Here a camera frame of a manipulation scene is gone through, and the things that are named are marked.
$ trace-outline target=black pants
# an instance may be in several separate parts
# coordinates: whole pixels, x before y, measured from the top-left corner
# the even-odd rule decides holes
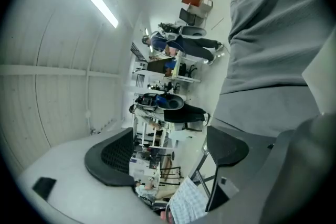
[[[205,113],[203,109],[184,104],[184,106],[178,110],[165,110],[164,121],[174,123],[204,121],[203,114]]]
[[[214,59],[214,56],[209,50],[205,48],[217,49],[219,46],[217,41],[206,38],[200,38],[200,39],[183,38],[182,44],[183,44],[182,47],[186,54],[204,58],[209,61],[212,61]]]

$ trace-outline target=person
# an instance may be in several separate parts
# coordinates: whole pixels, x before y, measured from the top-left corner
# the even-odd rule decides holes
[[[211,65],[216,57],[205,48],[215,49],[215,51],[224,48],[222,43],[206,38],[189,39],[179,36],[174,41],[168,41],[158,31],[154,32],[151,36],[143,36],[142,43],[146,44],[148,47],[152,45],[153,48],[158,51],[165,51],[167,56],[170,55],[169,48],[172,47],[181,50],[188,55],[204,58],[207,60],[208,65]]]
[[[158,188],[154,187],[152,180],[150,181],[148,186],[141,185],[139,181],[135,181],[135,192],[137,193],[138,197],[144,197],[151,203],[154,203],[156,200],[173,196],[175,190],[174,189],[159,190]]]
[[[174,123],[202,121],[203,126],[207,126],[210,119],[210,115],[203,109],[188,104],[184,104],[182,108],[177,110],[163,110],[162,108],[156,108],[153,112],[144,111],[133,104],[130,106],[129,111],[157,130],[160,130],[161,126],[158,123],[153,122],[151,118],[162,122]]]

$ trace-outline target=cardboard box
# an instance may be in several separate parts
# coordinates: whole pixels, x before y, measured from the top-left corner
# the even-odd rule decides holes
[[[211,0],[201,0],[199,2],[199,8],[204,12],[209,12],[212,9],[212,1]]]
[[[191,4],[198,7],[200,5],[200,0],[182,0],[182,3],[187,5]]]

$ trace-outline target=black mesh chair back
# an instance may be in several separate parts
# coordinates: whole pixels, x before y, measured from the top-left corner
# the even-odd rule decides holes
[[[90,148],[85,155],[85,167],[107,186],[134,186],[129,175],[132,154],[133,128],[127,128]]]
[[[187,12],[185,9],[181,8],[179,18],[185,21],[188,25],[195,25],[196,15]]]

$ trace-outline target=brown box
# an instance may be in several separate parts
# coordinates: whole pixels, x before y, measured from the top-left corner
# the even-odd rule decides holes
[[[192,4],[198,7],[200,4],[200,0],[182,0],[182,3],[185,3],[187,5]]]

